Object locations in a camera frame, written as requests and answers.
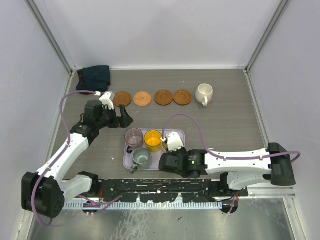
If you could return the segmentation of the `brown wooden round coaster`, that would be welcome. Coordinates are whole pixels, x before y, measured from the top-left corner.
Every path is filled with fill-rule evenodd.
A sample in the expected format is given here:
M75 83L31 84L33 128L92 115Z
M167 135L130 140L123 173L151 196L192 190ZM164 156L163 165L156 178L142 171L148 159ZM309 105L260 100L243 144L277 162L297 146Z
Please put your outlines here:
M180 89L174 93L173 100L176 104L180 106L186 106L191 103L192 95L188 90Z

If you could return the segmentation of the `white ceramic mug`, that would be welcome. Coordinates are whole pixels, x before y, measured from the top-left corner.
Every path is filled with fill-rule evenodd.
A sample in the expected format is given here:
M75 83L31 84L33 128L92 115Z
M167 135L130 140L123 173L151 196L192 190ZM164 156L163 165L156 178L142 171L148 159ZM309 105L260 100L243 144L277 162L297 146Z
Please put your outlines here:
M207 107L208 101L213 98L213 93L213 87L210 84L202 83L196 89L195 99L201 102L203 107Z

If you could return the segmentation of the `beige ceramic mug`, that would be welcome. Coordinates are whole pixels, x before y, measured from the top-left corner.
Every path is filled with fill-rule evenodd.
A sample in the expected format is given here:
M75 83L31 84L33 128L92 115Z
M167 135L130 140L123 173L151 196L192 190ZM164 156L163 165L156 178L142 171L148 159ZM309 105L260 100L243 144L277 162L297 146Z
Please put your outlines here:
M167 153L169 151L168 144L166 142L162 142L161 148L164 153Z

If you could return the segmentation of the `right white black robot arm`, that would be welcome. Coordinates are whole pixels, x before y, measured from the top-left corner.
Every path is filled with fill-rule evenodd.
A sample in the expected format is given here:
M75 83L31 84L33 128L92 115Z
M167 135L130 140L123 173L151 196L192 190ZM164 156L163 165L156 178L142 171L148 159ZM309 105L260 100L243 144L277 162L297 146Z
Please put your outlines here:
M216 152L193 149L171 150L159 160L161 172L183 178L197 179L202 175L220 175L219 191L231 197L236 191L260 183L290 187L296 184L292 152L272 142L267 148L247 152Z

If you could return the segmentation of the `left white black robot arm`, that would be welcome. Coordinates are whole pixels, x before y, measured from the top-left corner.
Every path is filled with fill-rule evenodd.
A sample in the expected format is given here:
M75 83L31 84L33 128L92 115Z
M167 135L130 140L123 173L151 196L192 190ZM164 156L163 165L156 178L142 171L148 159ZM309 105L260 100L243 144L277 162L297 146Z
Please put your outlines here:
M80 121L69 131L65 143L35 173L27 172L21 180L21 207L23 210L56 218L66 202L85 194L88 198L99 195L101 184L96 174L79 172L70 180L63 181L77 158L99 136L103 128L127 128L133 122L126 107L119 106L120 116L100 100L89 100Z

